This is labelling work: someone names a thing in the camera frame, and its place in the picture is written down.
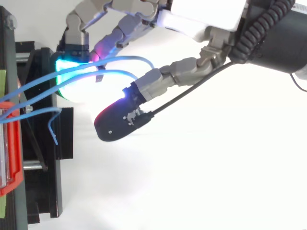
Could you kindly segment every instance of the silver rod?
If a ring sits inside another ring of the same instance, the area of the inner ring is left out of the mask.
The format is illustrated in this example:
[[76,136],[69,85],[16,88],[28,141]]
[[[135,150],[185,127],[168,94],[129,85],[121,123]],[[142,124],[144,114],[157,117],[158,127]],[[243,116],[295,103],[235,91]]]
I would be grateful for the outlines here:
[[28,61],[30,53],[16,53],[16,62],[25,63]]
[[39,161],[24,161],[24,170],[41,170],[42,165]]

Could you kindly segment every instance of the black plastic housing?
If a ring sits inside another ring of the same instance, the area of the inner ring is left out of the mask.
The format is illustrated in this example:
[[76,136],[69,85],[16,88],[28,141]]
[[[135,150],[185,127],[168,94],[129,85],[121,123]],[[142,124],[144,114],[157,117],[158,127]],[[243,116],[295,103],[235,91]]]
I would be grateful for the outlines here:
[[73,62],[88,63],[90,61],[89,45],[65,45],[63,59]]
[[[245,28],[266,9],[250,5]],[[290,11],[266,35],[250,57],[249,63],[294,73],[307,64],[307,14]]]
[[134,82],[123,92],[125,97],[103,110],[94,121],[97,135],[103,141],[119,140],[142,126],[133,124],[128,114],[140,111],[139,106],[146,102],[145,98]]

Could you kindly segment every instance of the blue cable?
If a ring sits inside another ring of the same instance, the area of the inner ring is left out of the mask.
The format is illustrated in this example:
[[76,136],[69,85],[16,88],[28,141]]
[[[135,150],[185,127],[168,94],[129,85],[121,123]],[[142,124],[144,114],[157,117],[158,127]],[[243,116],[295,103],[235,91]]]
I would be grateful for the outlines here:
[[63,69],[59,72],[54,72],[54,73],[50,73],[46,76],[43,76],[41,78],[38,78],[26,85],[24,85],[23,87],[15,90],[14,92],[11,92],[3,97],[0,98],[0,103],[1,102],[4,102],[6,100],[9,100],[11,99],[12,97],[15,97],[17,96],[18,94],[20,94],[21,92],[23,91],[26,91],[38,84],[41,84],[45,81],[48,81],[50,79],[53,79],[55,78],[56,76],[58,75],[63,75],[65,73],[70,73],[70,72],[74,72],[74,71],[77,71],[77,70],[80,70],[80,69],[86,69],[86,68],[89,68],[89,67],[93,67],[93,66],[102,66],[102,65],[105,65],[109,62],[114,62],[114,61],[123,61],[123,60],[138,60],[138,61],[143,61],[145,63],[147,63],[152,69],[154,69],[154,65],[146,58],[143,58],[143,57],[139,57],[139,56],[120,56],[120,57],[111,57],[111,58],[107,58],[107,59],[104,59],[104,60],[100,60],[100,61],[97,61],[97,62],[93,62],[93,63],[89,63],[89,64],[84,64],[84,65],[79,65],[77,67],[73,67],[73,68],[69,68],[69,69]]
[[56,108],[56,107],[49,107],[49,108],[44,108],[44,109],[39,109],[39,110],[36,110],[36,111],[33,111],[29,114],[23,114],[23,115],[20,115],[20,116],[16,116],[16,117],[10,117],[10,118],[7,118],[7,119],[3,119],[3,120],[0,120],[0,124],[4,124],[4,123],[8,123],[8,122],[14,122],[14,121],[19,121],[19,120],[22,120],[22,119],[27,119],[29,117],[32,117],[32,116],[36,116],[36,115],[39,115],[39,114],[44,114],[44,113],[50,113],[50,112],[56,112],[56,114],[54,114],[51,119],[49,120],[48,122],[48,129],[51,133],[51,136],[54,140],[54,143],[56,145],[58,145],[58,141],[57,141],[57,138],[56,138],[56,135],[54,134],[52,128],[51,128],[51,122],[62,112],[62,109],[61,108]]
[[52,128],[51,128],[51,122],[61,113],[62,109],[60,108],[54,108],[54,107],[49,107],[49,108],[44,108],[44,109],[39,109],[37,111],[28,113],[28,114],[24,114],[21,116],[17,116],[17,117],[12,117],[12,118],[6,118],[9,114],[11,114],[12,112],[14,112],[15,110],[18,110],[20,108],[26,107],[29,104],[33,104],[36,103],[40,100],[42,100],[43,98],[51,95],[52,93],[58,91],[60,88],[74,82],[74,81],[78,81],[82,78],[85,77],[90,77],[90,76],[97,76],[97,75],[106,75],[106,74],[122,74],[122,75],[127,75],[129,77],[132,77],[133,79],[138,79],[138,77],[136,77],[134,74],[127,72],[127,71],[123,71],[123,70],[99,70],[99,71],[95,71],[95,72],[89,72],[89,73],[84,73],[84,74],[80,74],[77,76],[74,76],[66,81],[64,81],[63,83],[61,83],[60,85],[56,85],[52,88],[50,88],[49,90],[44,91],[43,93],[41,93],[40,95],[26,101],[20,104],[17,104],[15,106],[13,106],[12,108],[8,109],[4,114],[2,114],[0,116],[0,124],[4,124],[4,123],[8,123],[8,122],[12,122],[12,121],[17,121],[17,120],[21,120],[21,119],[26,119],[35,115],[39,115],[42,113],[49,113],[49,112],[57,112],[48,122],[48,129],[52,135],[52,138],[54,140],[54,142],[56,143],[56,145],[58,145],[57,139],[56,139],[56,135],[54,134]]

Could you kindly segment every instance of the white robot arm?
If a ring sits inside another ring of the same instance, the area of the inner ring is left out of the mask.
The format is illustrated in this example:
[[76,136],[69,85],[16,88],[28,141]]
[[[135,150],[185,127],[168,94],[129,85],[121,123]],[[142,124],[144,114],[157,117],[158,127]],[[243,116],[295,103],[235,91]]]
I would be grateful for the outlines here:
[[[89,52],[85,29],[107,9],[127,16]],[[84,0],[68,15],[64,46],[60,44],[59,50],[74,61],[98,61],[116,55],[155,26],[198,42],[209,41],[199,59],[188,57],[149,71],[124,90],[124,99],[100,113],[94,123],[98,136],[113,141],[142,127],[156,113],[233,64],[249,62],[306,78],[306,20],[307,8],[295,0]],[[227,57],[231,62],[224,65]],[[154,112],[140,110],[141,104],[174,85],[192,87]]]

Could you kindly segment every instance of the white background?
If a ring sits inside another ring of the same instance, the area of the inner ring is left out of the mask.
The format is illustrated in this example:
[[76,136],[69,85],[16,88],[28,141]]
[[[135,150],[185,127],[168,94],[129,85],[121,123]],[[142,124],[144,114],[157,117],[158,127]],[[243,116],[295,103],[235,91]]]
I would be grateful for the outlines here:
[[[18,19],[17,41],[55,50],[78,2],[0,5]],[[91,44],[122,16],[111,11],[91,27]],[[197,57],[201,47],[157,28],[120,55],[144,56],[160,67]],[[146,71],[134,62],[116,66]],[[144,109],[184,89],[173,88]],[[60,104],[75,107],[74,159],[61,162],[64,212],[58,219],[41,215],[31,230],[307,229],[307,93],[287,74],[234,66],[113,143],[98,139],[84,104]]]

